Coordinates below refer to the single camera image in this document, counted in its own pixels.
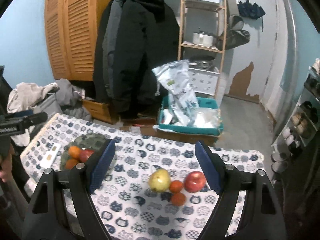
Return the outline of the person's left hand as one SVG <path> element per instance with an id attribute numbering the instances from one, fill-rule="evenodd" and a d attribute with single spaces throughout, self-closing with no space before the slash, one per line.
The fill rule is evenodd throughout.
<path id="1" fill-rule="evenodd" d="M 14 154 L 14 148 L 12 144 L 10 144 L 10 148 L 8 150 L 8 155 L 4 160 L 1 160 L 1 171 L 0 177 L 4 183 L 13 179 L 12 176 L 12 155 Z"/>

